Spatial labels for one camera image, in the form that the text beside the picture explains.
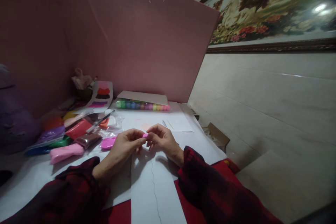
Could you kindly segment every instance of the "sleeve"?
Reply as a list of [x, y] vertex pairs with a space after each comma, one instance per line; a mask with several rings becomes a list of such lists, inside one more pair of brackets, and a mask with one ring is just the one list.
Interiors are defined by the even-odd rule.
[[183, 195], [203, 212], [208, 223], [281, 223], [229, 168], [222, 176], [188, 146], [178, 175]]
[[99, 158], [93, 157], [70, 166], [2, 223], [95, 223], [110, 193], [92, 175], [97, 164]]

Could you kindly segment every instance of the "wire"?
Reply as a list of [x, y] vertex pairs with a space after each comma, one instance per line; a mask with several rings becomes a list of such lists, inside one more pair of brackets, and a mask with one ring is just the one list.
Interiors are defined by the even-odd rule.
[[153, 159], [151, 159], [150, 162], [152, 163], [152, 174], [153, 174], [154, 196], [155, 196], [155, 199], [156, 199], [156, 209], [157, 209], [157, 212], [158, 212], [157, 214], [159, 216], [160, 223], [162, 224], [160, 213], [159, 213], [158, 199], [157, 199], [156, 194], [155, 194], [155, 183], [154, 183], [154, 172], [153, 172], [153, 166], [154, 166]]

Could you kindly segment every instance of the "finger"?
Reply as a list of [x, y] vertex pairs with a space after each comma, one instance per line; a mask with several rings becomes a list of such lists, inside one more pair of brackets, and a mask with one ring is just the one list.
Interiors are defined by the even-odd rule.
[[147, 132], [153, 132], [155, 134], [157, 134], [158, 136], [162, 137], [162, 135], [164, 133], [168, 132], [168, 129], [166, 127], [164, 127], [161, 124], [155, 124], [154, 126], [150, 127]]
[[151, 151], [151, 150], [153, 149], [154, 145], [155, 145], [155, 144], [154, 144], [154, 143], [152, 143], [152, 144], [150, 145], [150, 147], [149, 147], [149, 149], [148, 149], [148, 150], [149, 150], [149, 151]]
[[142, 138], [142, 136], [144, 135], [143, 131], [138, 130], [138, 129], [134, 129], [134, 128], [126, 130], [123, 133], [127, 136], [128, 140], [130, 140], [130, 141]]
[[147, 141], [146, 138], [139, 138], [136, 139], [134, 141], [131, 141], [130, 144], [132, 146], [132, 148], [135, 150], [137, 148], [139, 148], [140, 146], [142, 147], [142, 145]]
[[149, 132], [147, 140], [150, 141], [152, 144], [156, 144], [156, 143], [159, 144], [161, 141], [161, 138], [158, 135], [154, 134], [153, 132]]
[[137, 153], [138, 155], [140, 155], [141, 151], [142, 151], [142, 145], [141, 145], [140, 147], [137, 148], [136, 153]]

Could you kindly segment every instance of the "cardboard box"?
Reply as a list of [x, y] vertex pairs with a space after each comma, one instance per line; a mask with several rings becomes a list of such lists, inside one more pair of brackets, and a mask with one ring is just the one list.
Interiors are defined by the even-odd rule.
[[226, 146], [230, 142], [230, 138], [228, 138], [212, 123], [209, 123], [207, 127], [203, 127], [202, 129], [207, 137], [209, 137], [210, 140], [213, 141], [218, 148], [226, 153]]

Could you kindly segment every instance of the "red tablecloth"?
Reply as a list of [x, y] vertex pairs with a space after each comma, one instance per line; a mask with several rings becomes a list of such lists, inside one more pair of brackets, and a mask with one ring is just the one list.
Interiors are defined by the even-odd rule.
[[[239, 168], [232, 163], [229, 159], [226, 159], [230, 163], [230, 168], [224, 163], [224, 160], [213, 164], [214, 167], [220, 174], [228, 174], [228, 170], [232, 171], [231, 174], [234, 176], [235, 173], [239, 171]], [[184, 212], [185, 219], [188, 224], [206, 224], [205, 218], [202, 212], [191, 205], [186, 198], [183, 196], [179, 182], [175, 182], [176, 191], [178, 197], [180, 198], [181, 206]], [[110, 223], [110, 224], [131, 224], [131, 200], [125, 201], [119, 205], [112, 208], [108, 208], [102, 212], [100, 223]]]

